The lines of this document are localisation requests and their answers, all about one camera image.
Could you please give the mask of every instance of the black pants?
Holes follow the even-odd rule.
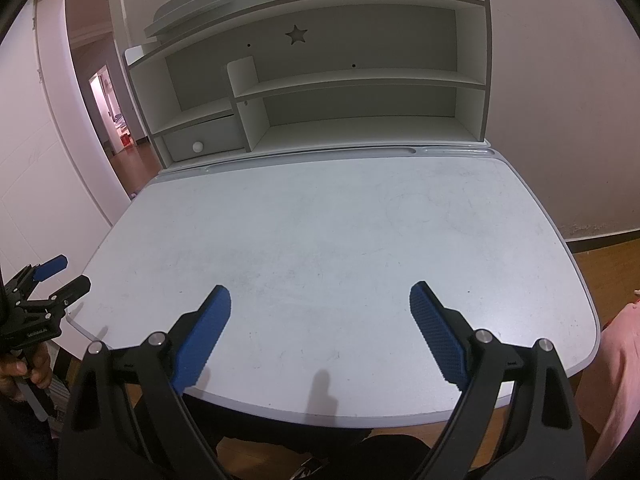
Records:
[[[429,451],[412,436],[379,435],[365,440],[370,430],[291,424],[235,412],[190,396],[184,396],[184,401],[213,450],[226,436],[328,458],[327,466],[308,477],[313,480],[408,480]],[[55,479],[57,452],[48,424],[39,422],[28,404],[15,404],[1,396],[0,410],[2,478]],[[151,421],[142,400],[135,412],[143,433],[150,430]]]
[[[409,435],[372,436],[331,459],[309,480],[409,480],[429,447]]]
[[[53,480],[58,453],[48,422],[40,422],[26,402],[0,394],[0,478]]]

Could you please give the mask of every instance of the wall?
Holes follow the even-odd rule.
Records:
[[[118,104],[120,110],[127,121],[129,132],[135,140],[145,137],[145,133],[140,127],[136,112],[133,108],[131,101],[131,95],[127,90],[127,86],[120,69],[120,62],[118,61],[118,53],[116,51],[115,44],[113,43],[113,35],[108,34],[98,41],[87,44],[85,46],[73,49],[71,56],[76,69],[76,76],[78,77],[78,85],[82,92],[82,98],[86,104],[89,116],[92,118],[92,122],[98,133],[98,137],[102,142],[107,140],[107,132],[104,129],[102,120],[100,118],[100,112],[95,104],[94,95],[91,92],[91,85],[89,85],[89,79],[103,66],[107,66],[113,89],[116,92]]]
[[[113,39],[116,49],[120,54],[124,53],[130,46],[133,46],[129,37],[129,19],[127,9],[123,0],[109,0],[109,10],[111,13],[111,23],[113,24]]]
[[[0,44],[0,265],[5,278],[60,253],[69,265],[39,285],[46,298],[81,274],[111,225],[78,177],[40,82],[30,0]],[[83,338],[65,325],[67,338]],[[66,339],[59,343],[66,347]]]
[[[122,1],[129,46],[146,43],[168,0]],[[492,0],[492,11],[488,140],[566,238],[640,228],[640,40],[623,11],[615,0]]]
[[[36,41],[42,81],[60,137],[96,205],[115,224],[130,199],[95,135],[78,88],[66,35],[65,0],[37,2]]]
[[[111,21],[109,0],[66,0],[69,31]]]

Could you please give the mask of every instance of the desk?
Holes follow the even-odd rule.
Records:
[[[551,339],[569,374],[599,342],[566,246],[489,148],[271,156],[156,178],[86,268],[68,320],[113,348],[197,309],[232,313],[190,393],[291,422],[385,427],[444,420],[459,392],[409,312],[425,280],[501,341]],[[499,404],[508,402],[503,385]]]

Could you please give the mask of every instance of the doorway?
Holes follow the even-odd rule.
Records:
[[[91,85],[100,117],[109,136],[109,142],[105,142],[103,148],[105,152],[111,148],[111,153],[107,153],[107,156],[117,155],[124,148],[132,146],[133,140],[125,118],[120,111],[120,105],[113,90],[106,65],[89,79],[89,84]]]

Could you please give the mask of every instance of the hand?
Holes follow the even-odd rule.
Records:
[[[0,394],[15,402],[23,402],[24,396],[15,384],[14,377],[30,380],[40,389],[49,387],[53,372],[51,371],[51,357],[47,345],[40,343],[33,355],[33,369],[28,372],[27,365],[11,354],[0,356]]]

